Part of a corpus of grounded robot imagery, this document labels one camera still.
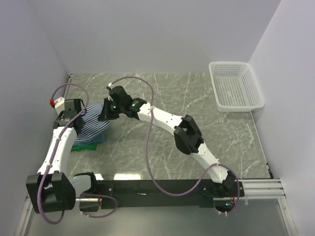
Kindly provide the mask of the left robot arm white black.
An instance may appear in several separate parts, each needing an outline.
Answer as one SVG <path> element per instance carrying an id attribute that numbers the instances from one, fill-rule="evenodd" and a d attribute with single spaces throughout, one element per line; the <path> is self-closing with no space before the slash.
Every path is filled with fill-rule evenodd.
<path id="1" fill-rule="evenodd" d="M 76 198 L 94 197 L 98 184 L 94 173 L 77 174 L 69 180 L 66 167 L 71 148 L 81 133 L 84 104 L 81 99 L 51 100 L 58 113 L 46 158 L 35 175 L 27 177 L 26 187 L 36 213 L 66 211 L 74 208 Z"/>

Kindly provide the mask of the blue tank top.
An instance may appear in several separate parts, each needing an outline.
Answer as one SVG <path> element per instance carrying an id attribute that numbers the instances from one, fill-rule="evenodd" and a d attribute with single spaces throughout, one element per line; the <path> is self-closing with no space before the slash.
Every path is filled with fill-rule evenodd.
<path id="1" fill-rule="evenodd" d="M 89 141 L 76 140 L 73 145 L 74 146 L 86 146 L 86 145 L 90 145 L 90 144 L 94 144 L 94 143 L 100 143 L 100 142 L 103 142 L 104 140 L 105 140 L 104 135 L 102 133 L 100 133 Z"/>

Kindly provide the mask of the striped tank top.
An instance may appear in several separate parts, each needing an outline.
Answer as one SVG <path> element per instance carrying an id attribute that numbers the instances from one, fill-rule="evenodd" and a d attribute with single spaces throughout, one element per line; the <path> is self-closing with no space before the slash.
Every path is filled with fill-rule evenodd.
<path id="1" fill-rule="evenodd" d="M 110 126 L 110 121 L 98 120 L 102 108 L 103 105 L 100 102 L 87 106 L 86 114 L 83 115 L 84 126 L 75 140 L 75 145 L 91 141 Z"/>

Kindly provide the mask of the green tank top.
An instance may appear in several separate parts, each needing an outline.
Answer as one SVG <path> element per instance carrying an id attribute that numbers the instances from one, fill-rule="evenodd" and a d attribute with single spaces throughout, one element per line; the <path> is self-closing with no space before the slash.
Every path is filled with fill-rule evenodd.
<path id="1" fill-rule="evenodd" d="M 84 150 L 96 150 L 98 143 L 92 143 L 82 146 L 73 146 L 71 151 L 84 151 Z"/>

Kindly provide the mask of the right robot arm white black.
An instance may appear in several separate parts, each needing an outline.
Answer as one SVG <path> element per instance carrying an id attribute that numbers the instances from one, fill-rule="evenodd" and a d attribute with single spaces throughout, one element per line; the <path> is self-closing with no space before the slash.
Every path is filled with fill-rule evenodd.
<path id="1" fill-rule="evenodd" d="M 236 183 L 235 175 L 224 167 L 208 149 L 202 133 L 190 115 L 176 116 L 153 106 L 141 98 L 132 98 L 122 86 L 107 87 L 108 97 L 104 99 L 99 120 L 118 119 L 121 114 L 129 118 L 156 125 L 169 133 L 175 140 L 176 148 L 183 154 L 191 155 L 206 170 L 214 183 L 210 191 L 214 197 L 228 197 Z"/>

